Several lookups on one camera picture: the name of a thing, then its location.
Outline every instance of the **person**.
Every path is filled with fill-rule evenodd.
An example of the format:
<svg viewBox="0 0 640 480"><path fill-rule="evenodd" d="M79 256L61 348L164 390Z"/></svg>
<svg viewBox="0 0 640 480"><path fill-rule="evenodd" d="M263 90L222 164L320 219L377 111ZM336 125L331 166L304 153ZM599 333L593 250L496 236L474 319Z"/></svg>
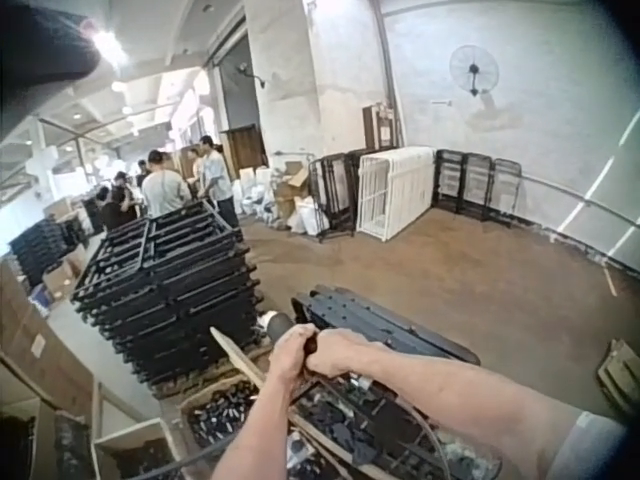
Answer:
<svg viewBox="0 0 640 480"><path fill-rule="evenodd" d="M111 190L101 187L96 194L96 200L99 202L100 218L107 232L138 218L135 208L132 208L131 196L123 187L115 186Z"/></svg>
<svg viewBox="0 0 640 480"><path fill-rule="evenodd" d="M210 197L212 201L217 203L222 219L231 228L238 228L240 222L238 222L233 204L233 190L231 190L229 172L224 157L220 153L220 148L216 149L213 139L209 135L205 135L200 139L200 149L204 153L204 157L198 198Z"/></svg>
<svg viewBox="0 0 640 480"><path fill-rule="evenodd" d="M625 436L613 420L497 373L394 352L349 330L317 334L317 350L305 360L313 335L312 325L297 325L276 343L264 388L212 480L287 478L287 409L303 365L329 378L352 372L386 385L444 429L493 447L524 478L595 478Z"/></svg>
<svg viewBox="0 0 640 480"><path fill-rule="evenodd" d="M133 194L133 190L131 190L131 186L129 186L129 176L125 172L119 171L116 173L113 183L114 187L111 190L111 198L118 204L122 204L125 197L128 198L127 203L129 209L125 212L124 216L127 219L127 223L136 220L138 218L138 211L136 210L135 195Z"/></svg>
<svg viewBox="0 0 640 480"><path fill-rule="evenodd" d="M151 172L149 171L147 162L144 159L138 160L138 168L140 169L140 173L136 175L136 185L138 188L142 189L142 182L144 182L144 179L147 178Z"/></svg>
<svg viewBox="0 0 640 480"><path fill-rule="evenodd" d="M158 150L149 152L150 174L142 182L142 196L152 217L182 208L191 199L187 182L178 172L165 168L165 156Z"/></svg>
<svg viewBox="0 0 640 480"><path fill-rule="evenodd" d="M193 162L193 178L202 178L202 157L200 156L200 150L196 147L192 147L187 152L187 158Z"/></svg>

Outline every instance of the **gray t-shirt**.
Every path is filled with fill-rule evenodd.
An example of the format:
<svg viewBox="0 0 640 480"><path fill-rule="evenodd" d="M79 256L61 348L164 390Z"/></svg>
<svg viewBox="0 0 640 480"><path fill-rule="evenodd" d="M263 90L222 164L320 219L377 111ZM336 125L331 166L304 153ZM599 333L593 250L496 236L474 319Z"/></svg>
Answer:
<svg viewBox="0 0 640 480"><path fill-rule="evenodd" d="M594 478L626 433L622 425L609 418L583 412L560 447L546 480Z"/></svg>
<svg viewBox="0 0 640 480"><path fill-rule="evenodd" d="M191 192L180 174L172 170L153 172L142 182L142 196L152 217L182 208Z"/></svg>
<svg viewBox="0 0 640 480"><path fill-rule="evenodd" d="M203 188L209 185L211 179L215 179L210 192L212 200L227 200L233 197L229 172L227 172L224 157L215 150L202 159L201 181Z"/></svg>

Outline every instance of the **concrete floor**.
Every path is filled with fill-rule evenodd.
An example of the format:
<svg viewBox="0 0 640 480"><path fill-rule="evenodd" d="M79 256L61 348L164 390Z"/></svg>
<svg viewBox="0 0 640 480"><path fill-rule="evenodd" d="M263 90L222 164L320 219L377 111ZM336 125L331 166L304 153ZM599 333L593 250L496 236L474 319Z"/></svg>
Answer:
<svg viewBox="0 0 640 480"><path fill-rule="evenodd" d="M483 365L577 407L611 410L594 378L612 338L638 338L640 284L544 237L432 210L386 244L365 235L318 244L244 227L265 304L318 283L348 287L466 345ZM68 302L51 315L63 341L113 391L149 416L158 402Z"/></svg>

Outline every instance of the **hand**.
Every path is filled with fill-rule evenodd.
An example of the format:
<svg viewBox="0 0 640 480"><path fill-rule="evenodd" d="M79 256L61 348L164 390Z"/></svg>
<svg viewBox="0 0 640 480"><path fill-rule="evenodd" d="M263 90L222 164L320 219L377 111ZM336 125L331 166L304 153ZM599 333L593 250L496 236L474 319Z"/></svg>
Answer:
<svg viewBox="0 0 640 480"><path fill-rule="evenodd" d="M323 330L316 342L318 350L307 358L307 368L329 378L351 371L354 347L373 345L362 335L343 328Z"/></svg>
<svg viewBox="0 0 640 480"><path fill-rule="evenodd" d="M273 347L268 378L282 381L293 390L304 364L304 344L317 332L313 324L296 325L285 333Z"/></svg>

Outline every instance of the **white metal rack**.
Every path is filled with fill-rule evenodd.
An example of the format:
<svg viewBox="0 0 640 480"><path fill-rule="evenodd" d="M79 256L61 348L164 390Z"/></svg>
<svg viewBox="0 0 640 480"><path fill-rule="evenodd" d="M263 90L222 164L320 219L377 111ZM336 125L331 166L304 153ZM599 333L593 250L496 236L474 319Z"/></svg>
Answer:
<svg viewBox="0 0 640 480"><path fill-rule="evenodd" d="M357 231L383 242L431 206L435 149L405 147L362 157Z"/></svg>

